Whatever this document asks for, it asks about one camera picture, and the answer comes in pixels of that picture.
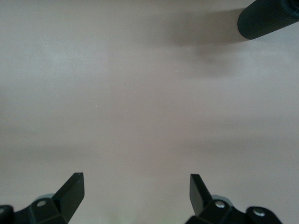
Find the dark cylindrical object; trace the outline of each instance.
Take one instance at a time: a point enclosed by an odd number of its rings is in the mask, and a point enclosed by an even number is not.
[[[256,0],[241,12],[239,32],[255,39],[299,21],[299,0]]]

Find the ribbed cylinder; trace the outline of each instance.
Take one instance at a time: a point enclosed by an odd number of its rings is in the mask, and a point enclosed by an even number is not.
[[[299,0],[256,0],[241,12],[239,32],[255,39],[299,21]]]

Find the table surface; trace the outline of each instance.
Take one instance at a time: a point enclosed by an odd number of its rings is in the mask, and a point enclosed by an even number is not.
[[[183,224],[189,177],[299,220],[299,24],[252,0],[0,2],[0,204],[84,172],[70,224]]]

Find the screw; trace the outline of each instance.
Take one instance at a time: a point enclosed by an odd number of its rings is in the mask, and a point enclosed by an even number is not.
[[[259,217],[264,217],[265,213],[261,209],[253,209],[253,213],[256,214]]]
[[[40,201],[40,202],[38,202],[36,205],[37,205],[37,207],[42,207],[42,206],[44,206],[46,203],[47,203],[46,201]]]
[[[222,201],[216,201],[215,205],[220,209],[223,209],[225,207],[225,204]]]

